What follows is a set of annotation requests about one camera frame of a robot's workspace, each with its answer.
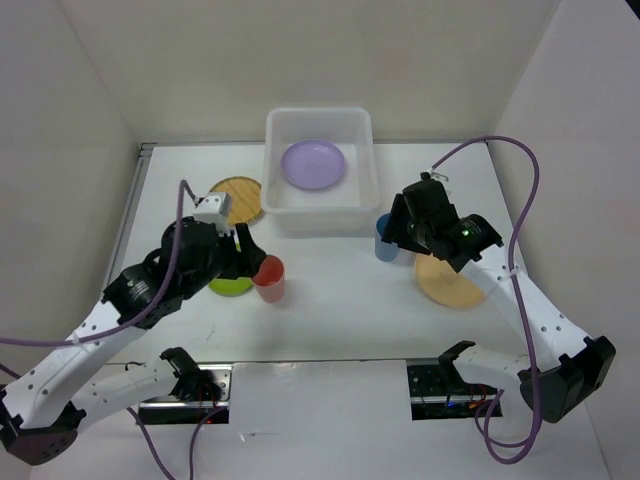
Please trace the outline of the green plastic plate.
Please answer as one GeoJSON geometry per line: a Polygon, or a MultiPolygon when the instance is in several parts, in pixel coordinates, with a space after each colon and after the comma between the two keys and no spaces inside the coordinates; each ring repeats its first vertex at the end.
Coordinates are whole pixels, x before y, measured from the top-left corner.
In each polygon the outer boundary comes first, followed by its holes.
{"type": "Polygon", "coordinates": [[[249,292],[253,284],[249,278],[239,277],[237,279],[216,278],[208,284],[209,289],[217,295],[223,297],[236,297],[249,292]]]}

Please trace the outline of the pink plastic cup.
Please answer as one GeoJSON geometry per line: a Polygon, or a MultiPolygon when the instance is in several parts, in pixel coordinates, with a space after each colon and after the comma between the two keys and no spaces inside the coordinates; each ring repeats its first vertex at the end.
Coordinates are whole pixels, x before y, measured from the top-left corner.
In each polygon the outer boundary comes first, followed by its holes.
{"type": "Polygon", "coordinates": [[[285,267],[276,256],[268,255],[258,270],[251,278],[258,295],[267,303],[278,302],[285,290],[285,267]]]}

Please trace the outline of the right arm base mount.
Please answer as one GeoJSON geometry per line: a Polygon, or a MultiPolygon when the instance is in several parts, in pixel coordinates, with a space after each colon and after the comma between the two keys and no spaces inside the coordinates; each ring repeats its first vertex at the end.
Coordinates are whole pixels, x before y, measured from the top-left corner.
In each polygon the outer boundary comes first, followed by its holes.
{"type": "Polygon", "coordinates": [[[413,421],[473,418],[497,393],[488,385],[449,379],[436,359],[408,362],[406,372],[413,421]]]}

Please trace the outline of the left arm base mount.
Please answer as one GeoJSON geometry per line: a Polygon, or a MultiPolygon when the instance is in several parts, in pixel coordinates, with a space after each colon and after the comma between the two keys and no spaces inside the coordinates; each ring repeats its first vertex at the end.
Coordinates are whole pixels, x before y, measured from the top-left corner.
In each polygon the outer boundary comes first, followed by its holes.
{"type": "Polygon", "coordinates": [[[192,425],[206,418],[206,424],[227,424],[233,366],[231,364],[200,363],[199,368],[211,377],[211,386],[197,386],[186,397],[168,395],[155,397],[137,406],[145,425],[192,425]]]}

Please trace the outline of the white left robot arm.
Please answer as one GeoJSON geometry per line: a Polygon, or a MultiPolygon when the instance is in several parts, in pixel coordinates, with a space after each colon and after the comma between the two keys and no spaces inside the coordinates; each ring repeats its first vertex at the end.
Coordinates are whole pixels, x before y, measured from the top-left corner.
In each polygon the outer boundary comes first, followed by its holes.
{"type": "Polygon", "coordinates": [[[91,425],[136,403],[173,396],[216,401],[220,389],[182,347],[142,366],[95,380],[117,353],[216,278],[255,276],[266,258],[244,223],[228,235],[185,217],[164,231],[159,248],[124,269],[70,337],[1,389],[1,444],[37,466],[61,455],[91,425]]]}

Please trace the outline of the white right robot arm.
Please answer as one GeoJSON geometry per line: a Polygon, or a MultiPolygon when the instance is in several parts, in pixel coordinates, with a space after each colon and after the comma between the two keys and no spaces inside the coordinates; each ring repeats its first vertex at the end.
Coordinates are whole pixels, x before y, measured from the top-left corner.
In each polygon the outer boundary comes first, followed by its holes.
{"type": "Polygon", "coordinates": [[[438,358],[438,380],[450,393],[470,384],[506,388],[542,420],[557,423],[597,391],[616,355],[605,336],[590,337],[570,321],[510,258],[501,235],[482,216],[458,215],[444,185],[430,177],[396,194],[382,240],[431,255],[470,281],[521,336],[524,359],[461,341],[438,358]]]}

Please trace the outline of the purple plastic plate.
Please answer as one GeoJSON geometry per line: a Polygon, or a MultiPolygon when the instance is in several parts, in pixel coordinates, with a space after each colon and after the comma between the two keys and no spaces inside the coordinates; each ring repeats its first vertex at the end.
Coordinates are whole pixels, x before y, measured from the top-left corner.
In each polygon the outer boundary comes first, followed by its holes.
{"type": "Polygon", "coordinates": [[[289,146],[280,166],[285,178],[305,190],[321,190],[339,181],[346,170],[341,150],[325,140],[303,140],[289,146]]]}

